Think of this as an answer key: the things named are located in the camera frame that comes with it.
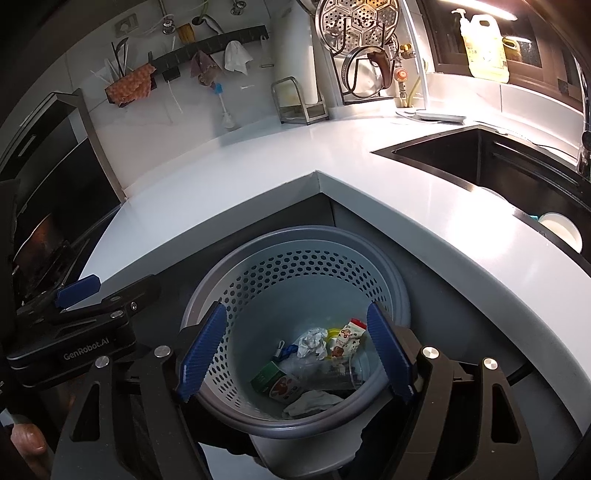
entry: hanging rag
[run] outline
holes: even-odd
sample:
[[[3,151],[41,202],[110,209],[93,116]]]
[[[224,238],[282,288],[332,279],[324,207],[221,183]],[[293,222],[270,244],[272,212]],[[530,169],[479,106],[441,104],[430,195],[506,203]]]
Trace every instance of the hanging rag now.
[[[228,43],[226,54],[224,55],[226,70],[229,70],[230,72],[237,70],[244,75],[248,75],[248,72],[246,71],[246,63],[251,60],[251,55],[238,40],[232,40]]]
[[[147,63],[109,85],[105,91],[109,98],[117,105],[146,98],[150,95],[152,88],[150,76],[155,71],[156,69]]]
[[[197,77],[199,83],[211,89],[216,89],[216,77],[221,73],[222,69],[217,66],[209,55],[201,50],[191,59],[191,77]]]

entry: white wall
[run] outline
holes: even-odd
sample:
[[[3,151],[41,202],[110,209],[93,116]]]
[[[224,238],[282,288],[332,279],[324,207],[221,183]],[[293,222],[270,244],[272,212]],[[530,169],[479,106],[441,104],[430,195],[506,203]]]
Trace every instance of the white wall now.
[[[442,73],[427,79],[433,110],[467,115],[576,156],[583,114],[574,108],[515,85]]]
[[[199,12],[200,1],[165,0],[167,12],[175,15],[177,26],[191,21]],[[211,0],[207,13],[229,32],[240,28],[266,24],[269,29],[269,13],[264,0],[249,0],[240,16],[230,14],[230,0]],[[19,125],[27,115],[51,92],[71,93],[81,88],[99,139],[107,158],[121,185],[130,194],[130,188],[152,169],[205,145],[212,140],[218,143],[236,141],[240,135],[228,135],[222,127],[222,107],[217,95],[190,78],[189,64],[180,67],[181,77],[168,84],[158,75],[158,87],[150,97],[118,108],[108,103],[105,94],[107,84],[92,72],[106,76],[104,59],[113,59],[111,42],[115,38],[114,24],[121,18],[135,13],[139,27],[129,35],[128,65],[139,67],[148,61],[148,52],[154,58],[170,51],[173,36],[163,35],[158,26],[152,34],[141,35],[152,26],[159,25],[161,12],[157,0],[148,0],[115,17],[92,31],[65,52],[29,89],[0,127],[0,152],[4,151]],[[205,25],[194,27],[197,40],[214,33]],[[181,46],[178,38],[176,46]],[[257,124],[268,119],[276,120],[270,84],[272,69],[263,69],[261,44],[252,42],[245,48],[254,58],[248,63],[249,75],[224,70],[218,81],[224,88],[226,107],[237,127]],[[223,64],[223,53],[214,55]]]

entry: yellow lid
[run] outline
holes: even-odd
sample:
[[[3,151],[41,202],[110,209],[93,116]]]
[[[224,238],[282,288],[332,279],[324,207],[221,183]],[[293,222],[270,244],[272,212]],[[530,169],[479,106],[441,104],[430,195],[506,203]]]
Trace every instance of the yellow lid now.
[[[338,337],[339,333],[340,333],[340,328],[329,328],[328,333],[329,334],[326,337],[327,340],[330,340],[331,338],[334,338],[334,337]]]

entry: clear plastic cup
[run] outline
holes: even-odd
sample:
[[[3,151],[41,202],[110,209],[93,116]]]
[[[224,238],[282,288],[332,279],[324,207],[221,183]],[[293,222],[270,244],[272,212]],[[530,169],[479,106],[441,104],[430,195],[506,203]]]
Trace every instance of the clear plastic cup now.
[[[357,390],[367,380],[365,354],[356,352],[351,357],[330,357],[314,363],[302,362],[293,375],[308,390]]]

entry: metal screw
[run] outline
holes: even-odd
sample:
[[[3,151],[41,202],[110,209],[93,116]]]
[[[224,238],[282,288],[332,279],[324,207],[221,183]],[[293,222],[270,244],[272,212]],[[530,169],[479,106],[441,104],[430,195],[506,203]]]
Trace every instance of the metal screw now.
[[[170,347],[168,345],[160,345],[159,347],[154,350],[154,355],[158,358],[164,358],[165,356],[170,355]]]
[[[432,360],[432,359],[437,358],[439,356],[439,350],[437,350],[433,346],[426,346],[423,349],[423,355]]]
[[[162,23],[162,33],[164,35],[170,35],[171,33],[174,33],[175,30],[176,30],[176,27],[174,26],[173,20],[171,20],[171,19],[164,20],[164,22]]]
[[[95,360],[96,368],[103,368],[109,365],[109,357],[106,355],[100,356]]]
[[[494,358],[485,358],[484,366],[487,367],[488,370],[496,370],[497,368],[499,368],[499,364],[496,363],[496,360]]]
[[[242,15],[242,11],[246,8],[246,2],[243,0],[234,0],[234,5],[230,10],[232,15]]]

